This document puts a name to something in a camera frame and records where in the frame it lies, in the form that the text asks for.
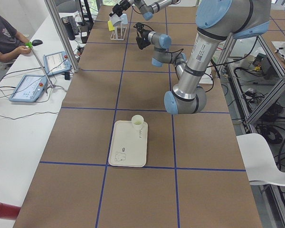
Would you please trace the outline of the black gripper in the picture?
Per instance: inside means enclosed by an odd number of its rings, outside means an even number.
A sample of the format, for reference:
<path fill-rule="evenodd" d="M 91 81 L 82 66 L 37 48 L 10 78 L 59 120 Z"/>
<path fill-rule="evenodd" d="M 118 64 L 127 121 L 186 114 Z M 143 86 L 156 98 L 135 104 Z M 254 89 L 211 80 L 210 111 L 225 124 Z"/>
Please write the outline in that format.
<path fill-rule="evenodd" d="M 112 15 L 121 16 L 124 11 L 129 9 L 133 5 L 133 0 L 122 0 L 116 4 L 112 9 Z"/>
<path fill-rule="evenodd" d="M 136 33 L 136 42 L 139 49 L 144 49 L 145 47 L 150 45 L 150 41 L 148 40 L 148 35 L 150 33 L 149 30 L 144 29 L 144 24 L 137 22 L 134 25 L 134 28 L 137 29 Z"/>

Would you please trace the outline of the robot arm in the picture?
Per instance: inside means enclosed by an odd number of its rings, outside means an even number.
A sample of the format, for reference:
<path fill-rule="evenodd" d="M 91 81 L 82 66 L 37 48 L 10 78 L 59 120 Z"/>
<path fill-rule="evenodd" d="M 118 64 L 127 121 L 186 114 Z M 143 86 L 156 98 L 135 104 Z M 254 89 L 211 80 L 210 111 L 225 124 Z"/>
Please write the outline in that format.
<path fill-rule="evenodd" d="M 136 23 L 140 49 L 153 44 L 152 64 L 173 64 L 179 82 L 165 93 L 164 105 L 170 114 L 198 113 L 206 105 L 206 93 L 199 82 L 220 42 L 229 34 L 234 39 L 255 37 L 267 32 L 271 2 L 269 0 L 204 0 L 197 8 L 197 36 L 189 59 L 181 52 L 168 52 L 171 38 L 146 30 Z"/>
<path fill-rule="evenodd" d="M 158 0 L 147 5 L 144 0 L 122 0 L 116 4 L 109 13 L 111 19 L 121 17 L 124 11 L 135 5 L 145 20 L 150 20 L 153 15 L 169 5 L 179 4 L 180 0 Z"/>

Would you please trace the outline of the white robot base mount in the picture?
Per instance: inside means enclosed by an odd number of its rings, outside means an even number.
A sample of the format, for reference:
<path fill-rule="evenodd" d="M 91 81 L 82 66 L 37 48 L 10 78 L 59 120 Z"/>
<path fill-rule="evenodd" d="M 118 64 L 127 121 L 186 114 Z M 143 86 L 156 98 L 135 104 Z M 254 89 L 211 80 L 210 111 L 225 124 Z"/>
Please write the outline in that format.
<path fill-rule="evenodd" d="M 197 69 L 196 66 L 192 66 L 189 61 L 184 64 L 183 70 L 180 74 L 180 79 L 178 84 L 184 87 L 197 87 L 200 84 L 212 84 L 214 75 L 211 73 L 211 69 L 204 66 L 204 63 L 197 62 L 197 67 L 202 67 L 202 69 Z"/>

